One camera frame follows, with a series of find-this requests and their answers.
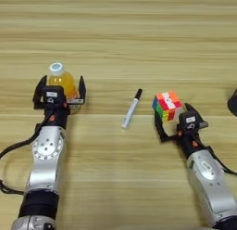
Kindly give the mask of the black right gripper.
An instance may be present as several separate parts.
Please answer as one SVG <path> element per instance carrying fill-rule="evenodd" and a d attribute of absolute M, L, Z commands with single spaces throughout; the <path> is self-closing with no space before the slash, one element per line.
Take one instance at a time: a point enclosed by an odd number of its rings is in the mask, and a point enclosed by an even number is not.
<path fill-rule="evenodd" d="M 188 111 L 193 111 L 195 113 L 199 122 L 204 122 L 199 112 L 191 104 L 184 103 L 184 105 Z M 157 112 L 155 113 L 155 127 L 162 143 L 175 141 L 177 139 L 178 146 L 181 148 L 184 155 L 192 155 L 194 152 L 206 149 L 206 146 L 200 140 L 197 130 L 179 130 L 178 138 L 175 134 L 168 135 L 163 128 L 163 122 Z"/>

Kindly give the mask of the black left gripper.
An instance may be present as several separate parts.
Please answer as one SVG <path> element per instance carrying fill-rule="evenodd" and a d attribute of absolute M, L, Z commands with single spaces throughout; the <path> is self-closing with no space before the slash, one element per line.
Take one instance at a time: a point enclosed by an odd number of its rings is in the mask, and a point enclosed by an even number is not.
<path fill-rule="evenodd" d="M 85 103 L 86 86 L 83 76 L 79 81 L 80 98 L 66 99 L 48 97 L 42 102 L 43 89 L 46 86 L 47 76 L 45 75 L 37 84 L 33 95 L 33 108 L 44 108 L 44 126 L 58 126 L 63 129 L 67 127 L 68 116 L 72 113 L 73 106 L 80 106 Z"/>

